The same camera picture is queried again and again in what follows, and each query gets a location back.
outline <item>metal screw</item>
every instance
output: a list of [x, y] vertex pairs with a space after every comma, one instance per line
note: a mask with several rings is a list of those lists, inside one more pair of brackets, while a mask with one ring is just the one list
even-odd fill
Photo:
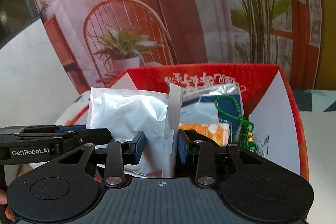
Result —
[[109, 185], [118, 185], [120, 183], [122, 183], [123, 180], [120, 177], [109, 177], [106, 179], [106, 183]]
[[212, 177], [200, 177], [198, 179], [198, 182], [200, 184], [203, 184], [203, 185], [210, 185], [210, 184], [213, 184], [215, 182], [215, 179], [212, 178]]

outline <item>poster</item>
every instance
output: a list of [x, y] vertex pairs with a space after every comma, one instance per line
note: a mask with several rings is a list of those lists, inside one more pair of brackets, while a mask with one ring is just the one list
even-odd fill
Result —
[[294, 89], [312, 88], [320, 0], [35, 0], [79, 93], [125, 69], [193, 63], [265, 63]]

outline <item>orange food item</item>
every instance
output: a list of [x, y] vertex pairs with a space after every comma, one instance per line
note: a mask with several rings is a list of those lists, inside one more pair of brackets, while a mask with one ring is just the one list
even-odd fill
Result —
[[230, 125], [225, 122], [212, 124], [180, 123], [179, 129], [196, 130], [197, 133], [212, 139], [220, 146], [226, 146], [229, 141]]

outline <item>chair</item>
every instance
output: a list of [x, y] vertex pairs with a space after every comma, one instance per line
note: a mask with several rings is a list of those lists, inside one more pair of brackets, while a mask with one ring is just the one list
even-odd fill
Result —
[[104, 60], [94, 53], [102, 48], [99, 35], [106, 34], [106, 26], [115, 30], [132, 29], [149, 36], [149, 40], [163, 45], [150, 47], [142, 57], [147, 66], [173, 65], [169, 46], [173, 48], [166, 27], [158, 14], [140, 0], [104, 0], [96, 5], [84, 22], [84, 39], [99, 79], [105, 87], [120, 73], [114, 71], [112, 60]]

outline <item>green cord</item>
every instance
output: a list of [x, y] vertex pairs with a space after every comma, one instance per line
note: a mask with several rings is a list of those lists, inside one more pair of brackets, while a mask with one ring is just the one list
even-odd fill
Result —
[[[235, 115], [232, 115], [230, 113], [227, 113], [223, 110], [221, 110], [218, 106], [218, 101], [219, 99], [221, 98], [229, 98], [231, 100], [233, 100], [233, 102], [235, 103], [236, 105], [236, 109], [238, 111], [238, 117], [235, 116]], [[243, 128], [240, 132], [240, 135], [241, 137], [239, 138], [239, 141], [238, 141], [238, 144], [248, 150], [251, 150], [253, 151], [254, 153], [258, 154], [258, 155], [261, 155], [261, 156], [264, 156], [264, 152], [263, 152], [263, 149], [260, 148], [260, 146], [256, 145], [254, 143], [254, 141], [249, 141], [249, 138], [248, 138], [248, 134], [251, 133], [252, 134], [252, 131], [254, 129], [254, 124], [252, 122], [250, 122], [249, 120], [245, 119], [242, 114], [241, 114], [241, 111], [240, 111], [240, 108], [239, 108], [239, 105], [238, 105], [238, 102], [236, 100], [236, 98], [234, 98], [232, 95], [219, 95], [216, 97], [215, 99], [215, 106], [216, 106], [216, 109], [223, 115], [227, 116], [227, 117], [230, 117], [232, 119], [235, 119], [235, 120], [238, 120], [241, 122], [241, 124], [243, 125]]]

